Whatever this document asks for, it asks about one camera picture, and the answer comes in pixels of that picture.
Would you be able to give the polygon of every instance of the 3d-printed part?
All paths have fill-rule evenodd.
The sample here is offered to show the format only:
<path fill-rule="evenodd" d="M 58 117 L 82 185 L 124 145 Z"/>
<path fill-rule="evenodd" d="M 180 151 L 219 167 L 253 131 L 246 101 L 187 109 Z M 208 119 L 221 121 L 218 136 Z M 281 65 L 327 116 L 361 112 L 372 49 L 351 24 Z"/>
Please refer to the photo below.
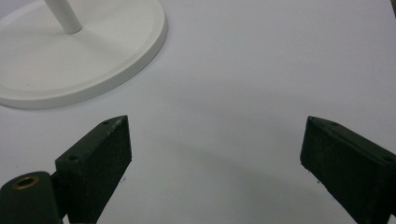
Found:
<path fill-rule="evenodd" d="M 56 161 L 61 185 L 69 189 L 72 223 L 95 223 L 131 162 L 126 116 L 94 128 Z"/>
<path fill-rule="evenodd" d="M 108 119 L 56 160 L 0 190 L 1 224 L 96 223 L 132 160 L 128 118 Z"/>
<path fill-rule="evenodd" d="M 395 13 L 396 16 L 396 0 L 390 0 L 390 2 L 392 3 L 393 12 Z"/>
<path fill-rule="evenodd" d="M 338 123 L 309 117 L 302 165 L 361 224 L 385 224 L 396 202 L 396 156 Z"/>
<path fill-rule="evenodd" d="M 50 175 L 34 172 L 6 183 L 0 190 L 0 223 L 62 223 Z"/>

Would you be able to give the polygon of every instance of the brass insert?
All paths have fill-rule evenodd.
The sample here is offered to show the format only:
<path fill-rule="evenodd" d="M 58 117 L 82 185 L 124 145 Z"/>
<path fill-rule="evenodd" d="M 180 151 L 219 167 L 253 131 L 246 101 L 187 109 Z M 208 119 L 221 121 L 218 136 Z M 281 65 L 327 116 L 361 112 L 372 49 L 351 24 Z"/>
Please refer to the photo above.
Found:
<path fill-rule="evenodd" d="M 27 189 L 32 187 L 38 182 L 38 176 L 26 176 L 24 178 L 19 179 L 12 185 L 14 189 Z"/>

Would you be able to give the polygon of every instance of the white stand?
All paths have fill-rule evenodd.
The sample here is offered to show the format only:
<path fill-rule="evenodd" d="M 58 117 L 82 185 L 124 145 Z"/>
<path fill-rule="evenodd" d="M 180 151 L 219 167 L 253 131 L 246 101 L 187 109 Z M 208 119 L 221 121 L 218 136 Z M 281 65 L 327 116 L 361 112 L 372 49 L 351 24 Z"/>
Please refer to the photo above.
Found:
<path fill-rule="evenodd" d="M 138 73 L 166 37 L 157 0 L 69 0 L 74 12 L 61 15 L 50 1 L 53 14 L 36 1 L 0 20 L 1 105 L 49 108 L 90 99 Z"/>

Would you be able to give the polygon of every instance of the round white base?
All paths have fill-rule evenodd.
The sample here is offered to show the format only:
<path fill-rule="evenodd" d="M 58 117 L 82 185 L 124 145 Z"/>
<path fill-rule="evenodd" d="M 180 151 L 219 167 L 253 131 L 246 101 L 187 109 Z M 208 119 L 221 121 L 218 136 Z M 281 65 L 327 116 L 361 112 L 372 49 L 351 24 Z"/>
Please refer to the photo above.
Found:
<path fill-rule="evenodd" d="M 144 68 L 163 45 L 157 0 L 69 0 L 83 28 L 67 35 L 44 1 L 0 20 L 0 104 L 71 105 L 109 91 Z"/>

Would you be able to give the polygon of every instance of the white table surface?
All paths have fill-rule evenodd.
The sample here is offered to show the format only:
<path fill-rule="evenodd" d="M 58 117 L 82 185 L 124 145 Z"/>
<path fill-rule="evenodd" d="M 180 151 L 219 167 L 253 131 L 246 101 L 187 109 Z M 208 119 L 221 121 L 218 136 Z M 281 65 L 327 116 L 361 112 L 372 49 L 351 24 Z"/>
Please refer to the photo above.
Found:
<path fill-rule="evenodd" d="M 134 158 L 98 223 L 355 223 L 299 156 L 307 116 L 396 153 L 390 1 L 160 1 L 168 36 L 137 76 L 75 105 L 0 106 L 0 184 L 53 173 L 128 115 Z M 1 17 L 28 2 L 2 1 Z"/>

